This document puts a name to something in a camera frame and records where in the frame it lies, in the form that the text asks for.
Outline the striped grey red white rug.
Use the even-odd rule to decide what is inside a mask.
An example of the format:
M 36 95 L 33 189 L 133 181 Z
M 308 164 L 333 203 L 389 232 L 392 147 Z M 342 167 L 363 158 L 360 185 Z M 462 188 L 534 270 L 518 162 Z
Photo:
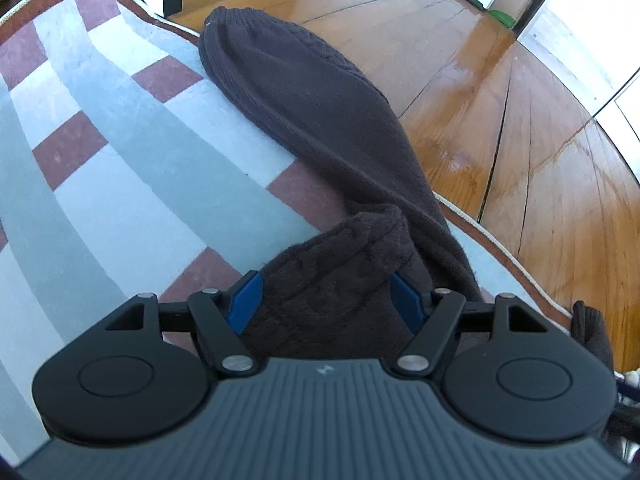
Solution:
M 258 358 L 226 291 L 348 215 L 134 0 L 1 26 L 1 446 L 22 479 L 559 479 L 602 365 L 525 298 L 423 290 L 393 359 Z

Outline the dark brown knit sweater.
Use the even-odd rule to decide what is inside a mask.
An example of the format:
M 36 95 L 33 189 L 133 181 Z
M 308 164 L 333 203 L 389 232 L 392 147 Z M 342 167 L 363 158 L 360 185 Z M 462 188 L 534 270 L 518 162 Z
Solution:
M 393 359 L 412 337 L 390 300 L 400 271 L 423 290 L 480 300 L 404 129 L 354 63 L 303 26 L 251 8 L 213 10 L 198 50 L 230 102 L 348 210 L 262 269 L 262 304 L 242 335 L 254 356 Z

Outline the green floor mat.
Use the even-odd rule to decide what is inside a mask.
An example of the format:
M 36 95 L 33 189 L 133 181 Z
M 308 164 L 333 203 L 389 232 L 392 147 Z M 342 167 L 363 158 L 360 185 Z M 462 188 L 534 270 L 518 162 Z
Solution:
M 506 12 L 491 9 L 488 13 L 507 29 L 512 29 L 516 23 L 516 19 L 512 18 L 512 16 Z

